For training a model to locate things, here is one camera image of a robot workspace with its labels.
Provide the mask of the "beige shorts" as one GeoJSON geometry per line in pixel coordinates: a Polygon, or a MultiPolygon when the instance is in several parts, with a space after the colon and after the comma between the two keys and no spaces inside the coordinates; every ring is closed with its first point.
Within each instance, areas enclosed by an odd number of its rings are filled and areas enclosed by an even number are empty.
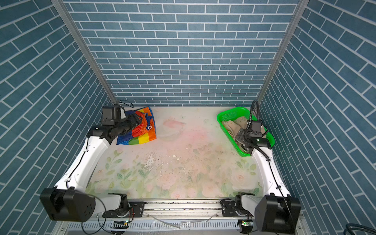
{"type": "Polygon", "coordinates": [[[228,131],[230,136],[233,138],[233,140],[236,142],[238,146],[241,146],[241,143],[236,141],[235,136],[241,129],[246,129],[248,125],[248,119],[246,117],[238,117],[234,121],[228,120],[223,121],[222,124],[225,127],[225,129],[228,131]]]}

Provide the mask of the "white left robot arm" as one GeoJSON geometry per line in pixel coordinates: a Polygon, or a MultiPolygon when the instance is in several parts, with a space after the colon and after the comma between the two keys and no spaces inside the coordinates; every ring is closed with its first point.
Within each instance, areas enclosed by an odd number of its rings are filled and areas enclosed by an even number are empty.
{"type": "Polygon", "coordinates": [[[86,194],[94,170],[110,144],[121,134],[127,134],[142,123],[134,114],[105,116],[100,125],[90,128],[79,155],[67,172],[52,188],[43,189],[40,201],[54,221],[86,222],[93,214],[126,217],[129,203],[126,194],[94,197],[86,194]]]}

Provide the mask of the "rainbow striped shorts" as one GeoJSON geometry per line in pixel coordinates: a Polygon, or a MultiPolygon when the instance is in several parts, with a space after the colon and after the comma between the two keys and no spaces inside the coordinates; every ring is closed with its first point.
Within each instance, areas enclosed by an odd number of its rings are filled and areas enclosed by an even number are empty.
{"type": "Polygon", "coordinates": [[[149,106],[137,110],[128,110],[125,113],[141,116],[142,123],[130,133],[118,136],[117,145],[140,145],[157,139],[155,119],[149,106]]]}

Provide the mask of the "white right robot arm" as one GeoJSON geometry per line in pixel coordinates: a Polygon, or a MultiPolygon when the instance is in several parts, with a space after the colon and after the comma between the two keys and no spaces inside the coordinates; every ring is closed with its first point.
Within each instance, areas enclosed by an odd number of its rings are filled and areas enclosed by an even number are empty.
{"type": "Polygon", "coordinates": [[[255,160],[264,189],[263,197],[239,193],[236,196],[236,209],[245,216],[253,217],[253,231],[294,235],[301,203],[283,183],[269,140],[261,132],[250,129],[240,129],[235,140],[255,160]]]}

